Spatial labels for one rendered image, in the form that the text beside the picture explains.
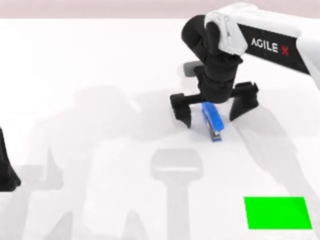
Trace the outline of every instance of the tabletop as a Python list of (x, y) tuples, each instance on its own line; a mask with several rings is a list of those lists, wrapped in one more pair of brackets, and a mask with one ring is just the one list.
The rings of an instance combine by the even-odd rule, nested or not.
[[(259, 107), (211, 142), (183, 64), (186, 19), (0, 21), (0, 126), (22, 186), (0, 194), (5, 240), (320, 239), (320, 94), (245, 55)], [(252, 230), (244, 197), (301, 196), (311, 230)]]

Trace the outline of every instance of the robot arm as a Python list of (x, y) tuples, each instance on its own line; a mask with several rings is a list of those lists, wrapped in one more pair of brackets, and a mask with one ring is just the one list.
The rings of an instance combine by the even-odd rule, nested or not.
[(290, 16), (234, 3), (197, 15), (182, 29), (182, 40), (201, 64), (192, 70), (199, 94), (170, 96), (177, 120), (191, 126), (191, 104), (221, 104), (234, 98), (230, 120), (258, 106), (258, 87), (234, 86), (245, 53), (311, 75), (320, 90), (320, 19)]

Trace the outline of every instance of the blue object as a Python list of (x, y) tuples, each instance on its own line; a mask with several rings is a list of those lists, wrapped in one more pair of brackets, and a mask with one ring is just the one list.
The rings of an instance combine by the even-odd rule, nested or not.
[(213, 142), (221, 141), (220, 132), (225, 128), (216, 106), (211, 102), (202, 103), (202, 113)]

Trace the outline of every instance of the red letter x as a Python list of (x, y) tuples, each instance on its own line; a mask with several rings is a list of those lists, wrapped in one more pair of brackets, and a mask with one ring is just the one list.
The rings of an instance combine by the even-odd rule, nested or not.
[(281, 46), (281, 51), (282, 51), (282, 55), (286, 55), (287, 57), (289, 56), (289, 47), (288, 46)]

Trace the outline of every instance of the green rectangle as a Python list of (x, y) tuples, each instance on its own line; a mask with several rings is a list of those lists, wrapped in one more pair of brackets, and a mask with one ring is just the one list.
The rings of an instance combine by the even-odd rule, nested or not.
[(251, 230), (311, 230), (304, 197), (245, 197)]

